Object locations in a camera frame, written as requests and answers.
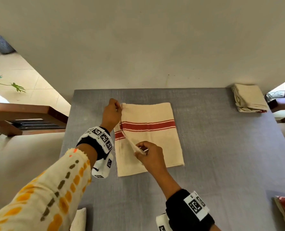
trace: cushion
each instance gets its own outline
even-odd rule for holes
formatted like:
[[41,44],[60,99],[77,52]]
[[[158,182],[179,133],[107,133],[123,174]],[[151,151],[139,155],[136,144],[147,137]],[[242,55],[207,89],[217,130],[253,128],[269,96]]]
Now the cushion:
[[59,159],[64,133],[14,136],[0,148],[0,209]]

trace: white wall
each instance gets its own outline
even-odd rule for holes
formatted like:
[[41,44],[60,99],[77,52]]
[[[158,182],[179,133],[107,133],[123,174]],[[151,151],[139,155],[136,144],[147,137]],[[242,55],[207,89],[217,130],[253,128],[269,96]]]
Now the white wall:
[[0,34],[69,101],[285,81],[285,0],[0,0]]

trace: right hand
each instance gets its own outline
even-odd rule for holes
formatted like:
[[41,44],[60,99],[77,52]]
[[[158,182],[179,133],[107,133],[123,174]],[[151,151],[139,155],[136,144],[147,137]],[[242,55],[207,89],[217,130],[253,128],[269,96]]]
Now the right hand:
[[135,156],[143,163],[145,168],[153,175],[161,175],[167,172],[167,168],[164,161],[163,149],[154,143],[143,141],[136,144],[141,150],[148,148],[147,155],[143,155],[139,152],[135,152]]

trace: tie-dye sleeve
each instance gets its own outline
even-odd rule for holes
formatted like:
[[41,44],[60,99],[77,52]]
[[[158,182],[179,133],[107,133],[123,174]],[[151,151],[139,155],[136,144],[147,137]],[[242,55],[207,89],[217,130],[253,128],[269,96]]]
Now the tie-dye sleeve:
[[68,231],[91,182],[90,172],[87,156],[79,149],[69,149],[0,210],[0,231]]

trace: tiled floor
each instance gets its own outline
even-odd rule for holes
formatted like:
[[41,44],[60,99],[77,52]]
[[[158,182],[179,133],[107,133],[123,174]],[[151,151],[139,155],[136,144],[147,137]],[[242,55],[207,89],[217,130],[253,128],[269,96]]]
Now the tiled floor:
[[0,95],[10,103],[49,105],[69,115],[71,105],[18,53],[0,54],[0,83],[16,83],[26,89],[17,92],[12,86],[0,85]]

